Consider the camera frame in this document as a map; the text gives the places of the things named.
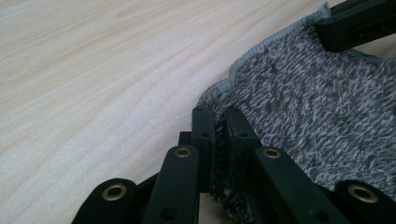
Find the brass grommet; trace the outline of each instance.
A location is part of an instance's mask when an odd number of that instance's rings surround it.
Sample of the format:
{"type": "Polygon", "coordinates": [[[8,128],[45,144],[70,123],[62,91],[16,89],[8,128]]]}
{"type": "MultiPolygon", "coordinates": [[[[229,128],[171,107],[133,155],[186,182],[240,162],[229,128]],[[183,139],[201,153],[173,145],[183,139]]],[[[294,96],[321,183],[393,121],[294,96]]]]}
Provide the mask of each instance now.
{"type": "Polygon", "coordinates": [[[376,203],[378,197],[369,189],[360,185],[351,185],[347,188],[347,191],[356,199],[361,200],[365,203],[376,203]]]}
{"type": "Polygon", "coordinates": [[[106,188],[102,193],[102,198],[106,201],[116,201],[122,198],[126,194],[126,187],[125,185],[113,184],[106,188]]]}
{"type": "Polygon", "coordinates": [[[192,154],[192,151],[188,148],[179,148],[175,151],[175,155],[180,158],[189,157],[192,154]]]}
{"type": "Polygon", "coordinates": [[[264,154],[264,156],[271,158],[271,159],[277,159],[280,157],[281,153],[280,151],[276,150],[276,149],[271,149],[271,148],[267,148],[265,149],[262,154],[264,154]]]}

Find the gray wool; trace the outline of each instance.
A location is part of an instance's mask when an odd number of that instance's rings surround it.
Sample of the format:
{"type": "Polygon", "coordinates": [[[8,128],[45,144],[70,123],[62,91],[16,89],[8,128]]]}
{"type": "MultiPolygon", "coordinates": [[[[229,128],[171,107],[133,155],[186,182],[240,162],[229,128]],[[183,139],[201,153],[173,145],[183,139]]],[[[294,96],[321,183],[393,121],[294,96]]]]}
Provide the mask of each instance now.
{"type": "MultiPolygon", "coordinates": [[[[396,59],[326,51],[314,24],[327,6],[265,39],[204,92],[222,160],[221,114],[239,107],[264,146],[283,148],[311,178],[333,189],[356,179],[396,200],[396,59]]],[[[213,171],[212,196],[236,221],[252,221],[247,195],[213,171]]]]}

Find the black plastic segment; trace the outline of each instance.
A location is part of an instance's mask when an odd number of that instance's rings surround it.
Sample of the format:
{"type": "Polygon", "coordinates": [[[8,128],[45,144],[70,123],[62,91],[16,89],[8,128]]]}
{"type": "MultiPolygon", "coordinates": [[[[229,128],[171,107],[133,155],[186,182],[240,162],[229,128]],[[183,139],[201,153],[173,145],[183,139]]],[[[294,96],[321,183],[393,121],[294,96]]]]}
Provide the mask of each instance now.
{"type": "Polygon", "coordinates": [[[260,146],[244,113],[231,107],[224,113],[224,178],[234,192],[249,192],[247,180],[247,154],[260,146]]]}
{"type": "Polygon", "coordinates": [[[316,24],[323,47],[342,51],[396,33],[396,1],[349,0],[316,24]]]}
{"type": "Polygon", "coordinates": [[[353,223],[396,223],[396,202],[371,185],[344,180],[335,185],[333,195],[337,207],[353,223]]]}
{"type": "Polygon", "coordinates": [[[191,132],[180,132],[178,136],[178,145],[191,145],[191,132]]]}
{"type": "Polygon", "coordinates": [[[215,132],[211,113],[204,106],[192,110],[191,145],[200,151],[200,191],[209,192],[215,148],[215,132]]]}
{"type": "Polygon", "coordinates": [[[349,223],[285,151],[257,148],[251,172],[253,182],[260,184],[256,188],[265,193],[263,202],[269,200],[266,204],[276,211],[276,223],[349,223]]]}
{"type": "Polygon", "coordinates": [[[197,223],[198,166],[199,152],[195,147],[171,148],[165,156],[141,223],[197,223]]]}
{"type": "Polygon", "coordinates": [[[79,208],[73,224],[134,222],[138,216],[137,187],[127,179],[110,179],[96,187],[79,208]]]}

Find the wooden table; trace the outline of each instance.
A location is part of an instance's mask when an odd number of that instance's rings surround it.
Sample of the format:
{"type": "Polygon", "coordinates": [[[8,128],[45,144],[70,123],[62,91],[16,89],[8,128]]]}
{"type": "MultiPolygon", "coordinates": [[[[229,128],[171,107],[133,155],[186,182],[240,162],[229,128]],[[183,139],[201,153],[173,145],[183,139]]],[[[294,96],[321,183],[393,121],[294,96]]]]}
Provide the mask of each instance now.
{"type": "MultiPolygon", "coordinates": [[[[70,223],[103,181],[157,173],[201,93],[323,3],[0,1],[0,223],[70,223]]],[[[200,223],[232,222],[202,195],[200,223]]]]}

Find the wood grain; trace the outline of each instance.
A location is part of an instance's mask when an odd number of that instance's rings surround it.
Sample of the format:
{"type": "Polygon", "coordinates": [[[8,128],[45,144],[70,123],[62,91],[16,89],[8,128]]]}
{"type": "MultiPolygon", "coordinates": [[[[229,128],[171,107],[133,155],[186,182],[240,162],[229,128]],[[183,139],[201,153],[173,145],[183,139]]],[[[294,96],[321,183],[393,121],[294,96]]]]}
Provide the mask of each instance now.
{"type": "MultiPolygon", "coordinates": [[[[70,223],[103,181],[157,173],[201,93],[323,3],[0,1],[0,223],[70,223]]],[[[232,223],[201,198],[200,223],[232,223]]]]}

